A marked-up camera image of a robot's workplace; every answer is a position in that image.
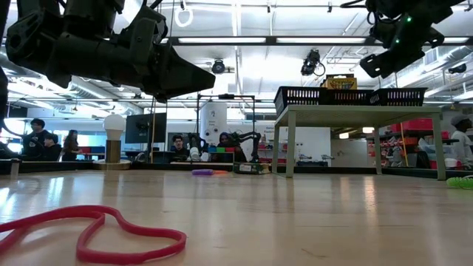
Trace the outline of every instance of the ceiling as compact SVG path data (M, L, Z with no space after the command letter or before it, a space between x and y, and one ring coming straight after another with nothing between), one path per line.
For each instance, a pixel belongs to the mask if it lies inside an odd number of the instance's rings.
M193 15L191 23L186 27L177 24L177 18L180 23L186 23L189 19L189 12L178 11L179 0L174 3L172 0L164 0L160 12L167 18L170 29L168 36L367 36L370 29L365 9L339 8L345 0L332 0L331 13L328 12L327 0L270 0L269 2L270 12L267 0L186 0L186 6L188 10L192 10ZM140 5L141 0L126 0L123 14L115 21L116 32L129 24ZM453 16L434 27L445 36L473 36L473 27L467 26L473 21L473 11L464 12L465 6L466 2L455 7ZM14 23L16 17L16 6L13 4L8 16L8 25ZM238 88L237 91L231 89L233 93L255 95L262 99L273 99L280 86L319 85L321 78L315 75L302 77L300 74L302 62L311 48L319 50L327 74L353 73L358 79L358 86L362 89L373 88L380 84L379 79L370 78L357 66L357 63L366 55L382 52L381 47L242 46L237 47L237 50L233 46L175 47L180 57L204 69L209 69L215 59L222 59L224 64L232 69L238 67L242 77L240 87L236 85L236 76L232 72L218 75L215 87L205 93L218 95L228 92L230 87ZM455 78L460 77L449 77L448 82ZM117 88L106 82L88 81L88 83L110 95L116 95L117 98L132 98L140 94L138 88L129 86ZM440 83L443 85L441 72L432 72L431 75L425 75L422 81L413 81L409 85L439 86ZM433 96L438 99L445 96L444 94L442 91ZM150 106L150 103L133 104L141 108Z

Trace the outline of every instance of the black basket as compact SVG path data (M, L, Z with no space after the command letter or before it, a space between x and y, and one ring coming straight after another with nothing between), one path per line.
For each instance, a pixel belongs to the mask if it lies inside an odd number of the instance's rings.
M322 105L327 89L320 87L281 86L274 98L278 116L289 104Z
M371 89L328 89L327 105L369 106Z
M422 106L427 88L377 89L370 98L372 106Z

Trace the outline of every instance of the white lamp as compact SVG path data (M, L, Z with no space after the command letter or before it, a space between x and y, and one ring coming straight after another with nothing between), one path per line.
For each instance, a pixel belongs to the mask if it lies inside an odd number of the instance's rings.
M109 115L103 120L103 128L106 131L107 140L120 140L126 128L126 120L121 115Z
M349 136L348 133L341 133L338 137L340 137L340 140L346 140Z
M375 131L375 128L370 128L370 127L363 128L363 133L365 134L371 134L374 131Z

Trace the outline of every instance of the computer screen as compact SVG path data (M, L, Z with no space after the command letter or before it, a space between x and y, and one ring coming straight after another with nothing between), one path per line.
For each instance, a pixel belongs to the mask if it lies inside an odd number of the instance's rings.
M166 113L154 114L154 142L166 141ZM148 143L149 129L153 129L150 115L130 115L126 118L125 143Z

